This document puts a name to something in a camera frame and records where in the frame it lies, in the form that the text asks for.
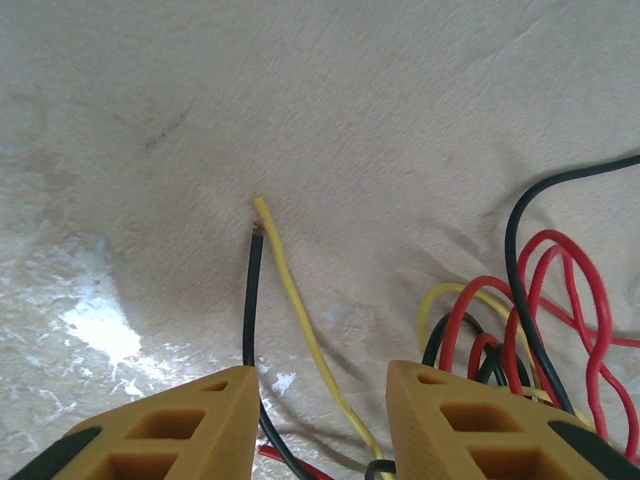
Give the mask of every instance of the rectangular hole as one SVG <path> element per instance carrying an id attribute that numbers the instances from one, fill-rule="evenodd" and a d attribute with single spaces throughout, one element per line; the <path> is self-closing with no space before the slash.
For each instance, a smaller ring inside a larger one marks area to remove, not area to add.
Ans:
<path id="1" fill-rule="evenodd" d="M 445 384 L 442 380 L 433 378 L 432 376 L 427 375 L 425 373 L 421 373 L 418 375 L 418 381 L 423 385 L 444 385 Z"/>
<path id="2" fill-rule="evenodd" d="M 204 410 L 160 410 L 144 417 L 126 438 L 191 438 L 204 418 Z"/>
<path id="3" fill-rule="evenodd" d="M 469 449 L 485 477 L 491 480 L 570 480 L 550 455 L 539 449 L 483 447 Z"/>
<path id="4" fill-rule="evenodd" d="M 163 480 L 177 458 L 177 453 L 115 453 L 91 472 L 87 480 Z"/>
<path id="5" fill-rule="evenodd" d="M 522 426 L 498 405 L 447 403 L 440 411 L 456 432 L 521 432 Z"/>
<path id="6" fill-rule="evenodd" d="M 225 388 L 227 388 L 227 385 L 229 385 L 229 382 L 225 380 L 222 382 L 214 383 L 213 385 L 210 385 L 208 387 L 204 387 L 202 391 L 203 392 L 221 392 Z"/>

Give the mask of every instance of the black wire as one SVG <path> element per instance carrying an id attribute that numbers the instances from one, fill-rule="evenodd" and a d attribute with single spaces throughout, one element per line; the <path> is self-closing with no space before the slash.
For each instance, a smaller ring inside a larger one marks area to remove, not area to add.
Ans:
<path id="1" fill-rule="evenodd" d="M 264 237 L 260 233 L 251 236 L 251 252 L 249 254 L 249 269 L 247 271 L 247 291 L 244 300 L 244 322 L 242 328 L 242 363 L 255 366 L 255 332 L 256 306 L 258 303 L 258 280 L 260 278 L 260 262 L 262 260 L 262 245 Z M 291 453 L 286 443 L 274 427 L 262 400 L 260 401 L 260 427 L 280 454 L 282 461 L 293 474 L 301 480 L 314 480 L 298 459 Z"/>
<path id="2" fill-rule="evenodd" d="M 547 352 L 542 345 L 542 341 L 536 332 L 535 325 L 529 307 L 527 305 L 527 295 L 524 291 L 524 286 L 520 280 L 518 274 L 518 258 L 516 248 L 516 235 L 518 232 L 518 224 L 522 218 L 527 205 L 541 192 L 547 188 L 553 187 L 559 183 L 568 182 L 570 180 L 577 180 L 579 178 L 591 177 L 594 175 L 600 175 L 603 173 L 609 173 L 623 168 L 633 167 L 640 164 L 640 155 L 634 155 L 633 157 L 624 158 L 622 160 L 614 160 L 590 167 L 576 168 L 561 172 L 550 177 L 544 178 L 539 182 L 531 186 L 523 195 L 520 200 L 513 207 L 513 211 L 509 216 L 507 223 L 507 229 L 504 236 L 504 256 L 507 269 L 507 276 L 509 278 L 509 286 L 513 292 L 513 303 L 520 316 L 520 323 L 522 329 L 527 336 L 527 341 L 531 348 L 531 352 L 538 358 L 540 368 L 547 376 L 551 388 L 558 398 L 560 407 L 569 413 L 574 413 L 569 396 L 562 385 L 562 381 L 556 372 L 556 369 L 547 355 Z"/>
<path id="3" fill-rule="evenodd" d="M 393 460 L 373 460 L 367 465 L 364 480 L 376 480 L 376 473 L 396 473 L 396 462 Z"/>
<path id="4" fill-rule="evenodd" d="M 444 315 L 431 332 L 427 346 L 424 349 L 424 355 L 422 356 L 423 365 L 433 367 L 436 364 L 436 357 L 438 356 L 440 345 L 442 345 L 442 340 L 444 339 L 444 332 L 447 327 L 447 323 L 449 322 L 450 314 L 451 312 Z M 478 323 L 478 321 L 470 314 L 465 313 L 462 320 L 473 329 L 476 336 L 484 333 L 484 329 L 480 326 L 480 323 Z M 486 355 L 489 355 L 492 351 L 493 348 L 491 348 L 490 345 L 485 345 L 484 352 Z M 504 373 L 502 365 L 498 363 L 493 369 L 493 374 L 496 376 L 496 382 L 498 385 L 507 385 L 507 376 Z"/>
<path id="5" fill-rule="evenodd" d="M 491 373 L 496 370 L 498 365 L 500 365 L 500 357 L 502 356 L 502 352 L 504 352 L 504 345 L 499 344 L 495 347 L 489 347 L 491 349 L 486 355 L 487 357 L 482 362 L 478 373 L 476 374 L 476 378 L 474 380 L 476 382 L 487 384 L 489 383 L 489 377 L 491 377 Z"/>

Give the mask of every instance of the yellow wire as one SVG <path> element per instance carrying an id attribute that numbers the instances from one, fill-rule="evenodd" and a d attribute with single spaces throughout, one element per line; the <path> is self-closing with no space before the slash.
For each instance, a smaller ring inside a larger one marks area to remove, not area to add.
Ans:
<path id="1" fill-rule="evenodd" d="M 509 389 L 508 386 L 506 386 L 506 387 L 498 387 L 498 388 L 504 389 L 504 390 L 508 390 Z M 545 402 L 551 402 L 551 397 L 544 390 L 540 390 L 538 388 L 533 388 L 533 387 L 522 387 L 522 392 L 526 396 L 535 397 L 535 398 L 537 398 L 539 400 L 543 400 Z M 576 417 L 578 417 L 578 419 L 582 423 L 584 423 L 589 430 L 595 432 L 595 426 L 593 425 L 593 422 L 591 421 L 589 416 L 586 413 L 584 413 L 582 410 L 579 410 L 577 408 L 574 408 L 574 410 L 576 412 Z"/>
<path id="2" fill-rule="evenodd" d="M 360 417 L 358 417 L 356 412 L 349 404 L 349 401 L 346 399 L 344 393 L 338 386 L 336 379 L 333 377 L 333 374 L 329 369 L 329 365 L 327 365 L 327 362 L 324 359 L 324 355 L 320 350 L 320 345 L 318 344 L 316 336 L 313 333 L 313 327 L 311 326 L 309 314 L 307 313 L 304 303 L 302 302 L 302 298 L 300 297 L 296 285 L 293 282 L 293 278 L 291 278 L 289 265 L 287 264 L 287 259 L 284 255 L 284 249 L 282 248 L 282 242 L 280 241 L 280 234 L 278 233 L 278 229 L 276 228 L 276 224 L 273 221 L 273 217 L 271 216 L 271 212 L 269 211 L 267 203 L 265 202 L 264 198 L 256 197 L 253 199 L 253 207 L 256 209 L 258 215 L 262 219 L 264 229 L 267 232 L 269 241 L 271 242 L 271 250 L 273 251 L 276 268 L 278 269 L 278 273 L 280 274 L 280 279 L 282 280 L 284 289 L 287 291 L 289 299 L 293 304 L 293 308 L 298 315 L 300 326 L 302 327 L 304 337 L 307 341 L 307 345 L 309 346 L 309 350 L 311 351 L 311 357 L 316 364 L 318 372 L 320 372 L 320 375 L 322 376 L 325 385 L 329 389 L 329 392 L 331 392 L 333 399 L 336 401 L 349 422 L 351 422 L 351 425 L 353 425 L 353 428 L 356 430 L 356 432 L 358 432 L 358 435 L 360 435 L 364 443 L 366 443 L 371 452 L 373 452 L 373 456 L 376 459 L 384 459 L 382 448 L 380 448 L 380 445 L 374 438 L 373 434 L 369 431 L 367 426 L 362 422 Z M 385 478 L 386 480 L 391 480 L 393 476 L 384 474 L 383 478 Z"/>
<path id="3" fill-rule="evenodd" d="M 427 346 L 427 341 L 429 340 L 429 312 L 431 311 L 431 306 L 433 305 L 435 299 L 444 293 L 461 293 L 465 289 L 465 287 L 466 285 L 462 283 L 442 283 L 437 287 L 429 290 L 424 296 L 424 298 L 422 299 L 422 303 L 420 304 L 420 310 L 418 310 L 418 338 L 420 340 L 421 351 L 424 352 L 424 349 Z M 505 323 L 507 322 L 507 320 L 509 319 L 510 311 L 502 302 L 502 300 L 482 290 L 478 290 L 475 294 L 475 297 L 493 308 L 504 319 Z M 536 372 L 535 364 L 533 363 L 533 356 L 531 355 L 531 351 L 529 350 L 527 337 L 520 326 L 518 326 L 518 338 L 524 346 L 527 359 L 529 360 L 529 365 L 531 365 L 533 382 L 536 387 L 540 388 L 540 380 Z"/>

